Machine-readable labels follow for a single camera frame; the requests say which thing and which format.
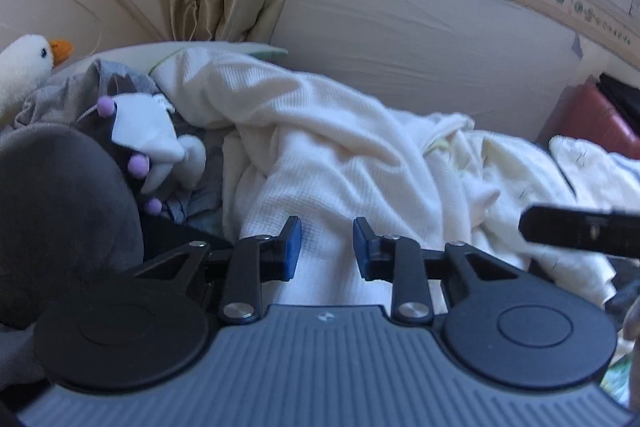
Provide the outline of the grey white plush toy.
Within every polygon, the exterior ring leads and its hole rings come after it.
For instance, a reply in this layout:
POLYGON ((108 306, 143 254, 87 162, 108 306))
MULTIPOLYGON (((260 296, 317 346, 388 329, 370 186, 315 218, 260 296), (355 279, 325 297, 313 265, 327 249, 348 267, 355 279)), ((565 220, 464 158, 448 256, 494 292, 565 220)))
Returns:
POLYGON ((109 153, 144 210, 162 211, 156 191, 171 178, 192 190, 206 167, 206 148, 194 135, 177 133, 168 102, 141 92, 102 95, 83 113, 76 129, 109 153))

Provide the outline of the black garment on cushion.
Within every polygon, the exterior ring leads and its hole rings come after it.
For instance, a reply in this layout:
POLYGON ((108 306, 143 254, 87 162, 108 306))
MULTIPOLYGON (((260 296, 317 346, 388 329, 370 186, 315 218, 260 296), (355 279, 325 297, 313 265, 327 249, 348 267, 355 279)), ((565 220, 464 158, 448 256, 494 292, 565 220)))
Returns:
POLYGON ((609 75, 601 74, 597 83, 600 92, 617 109, 636 135, 640 134, 639 90, 609 75))

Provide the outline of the cream knit baby cardigan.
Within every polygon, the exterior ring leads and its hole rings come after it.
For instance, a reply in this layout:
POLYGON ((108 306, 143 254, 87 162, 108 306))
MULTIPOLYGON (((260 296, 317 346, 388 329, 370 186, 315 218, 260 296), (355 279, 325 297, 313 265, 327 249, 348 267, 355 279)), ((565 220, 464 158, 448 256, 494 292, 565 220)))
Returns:
POLYGON ((571 206, 555 161, 515 136, 477 130, 462 114, 391 109, 329 78, 244 55, 190 48, 153 70, 177 112, 224 139, 224 233, 229 239, 303 223, 293 280, 265 287, 267 303, 390 303, 390 285, 368 283, 352 250, 352 222, 428 249, 468 243, 520 269, 537 262, 550 279, 595 305, 615 289, 601 255, 527 244, 522 211, 571 206))

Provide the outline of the white goose plush toy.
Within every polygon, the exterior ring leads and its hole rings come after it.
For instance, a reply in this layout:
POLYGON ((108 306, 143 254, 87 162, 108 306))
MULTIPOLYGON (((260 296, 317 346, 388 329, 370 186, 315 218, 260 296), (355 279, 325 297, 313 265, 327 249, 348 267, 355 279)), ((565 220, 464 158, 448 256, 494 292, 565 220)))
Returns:
POLYGON ((67 40, 24 35, 1 52, 1 121, 12 121, 26 98, 66 62, 74 46, 67 40))

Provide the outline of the pale printed cream garment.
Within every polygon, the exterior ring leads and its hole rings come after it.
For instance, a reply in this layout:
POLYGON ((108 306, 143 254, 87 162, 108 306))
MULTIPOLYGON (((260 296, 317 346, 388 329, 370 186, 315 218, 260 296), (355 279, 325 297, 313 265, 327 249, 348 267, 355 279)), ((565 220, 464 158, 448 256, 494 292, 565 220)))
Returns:
POLYGON ((553 159, 576 195, 579 207, 600 211, 639 212, 639 161, 586 140, 554 136, 553 159))

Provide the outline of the red leather cushion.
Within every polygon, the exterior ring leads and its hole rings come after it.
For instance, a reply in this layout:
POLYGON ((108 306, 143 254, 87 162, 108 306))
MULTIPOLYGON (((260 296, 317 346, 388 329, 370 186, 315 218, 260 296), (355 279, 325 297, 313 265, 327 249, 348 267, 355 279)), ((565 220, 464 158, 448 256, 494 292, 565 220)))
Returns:
POLYGON ((563 92, 548 119, 547 132, 589 141, 608 153, 639 158, 639 135, 593 83, 563 92))

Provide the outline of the grey cloth garment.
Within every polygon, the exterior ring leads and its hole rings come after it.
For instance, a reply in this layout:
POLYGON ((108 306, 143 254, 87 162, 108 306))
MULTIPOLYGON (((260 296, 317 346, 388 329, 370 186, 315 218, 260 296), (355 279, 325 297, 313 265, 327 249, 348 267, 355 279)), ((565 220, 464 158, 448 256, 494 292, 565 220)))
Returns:
MULTIPOLYGON (((120 92, 162 94, 153 79, 144 72, 116 62, 95 60, 85 72, 50 79, 32 92, 14 118, 12 127, 18 129, 37 122, 71 124, 96 104, 99 96, 120 92)), ((171 109, 169 115, 178 135, 194 135, 203 142, 206 165, 203 176, 193 190, 183 187, 174 176, 168 176, 156 191, 156 196, 163 204, 162 216, 178 225, 220 235, 224 167, 222 143, 231 129, 205 130, 194 127, 175 109, 171 109)))

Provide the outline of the dark grey pillow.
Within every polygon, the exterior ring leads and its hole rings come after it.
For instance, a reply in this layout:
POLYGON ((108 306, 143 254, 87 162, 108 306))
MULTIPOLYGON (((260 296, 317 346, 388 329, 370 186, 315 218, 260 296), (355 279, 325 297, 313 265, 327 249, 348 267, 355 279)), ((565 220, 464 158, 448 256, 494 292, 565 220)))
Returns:
POLYGON ((137 202, 101 145, 62 124, 2 138, 2 325, 26 329, 53 301, 142 260, 137 202))

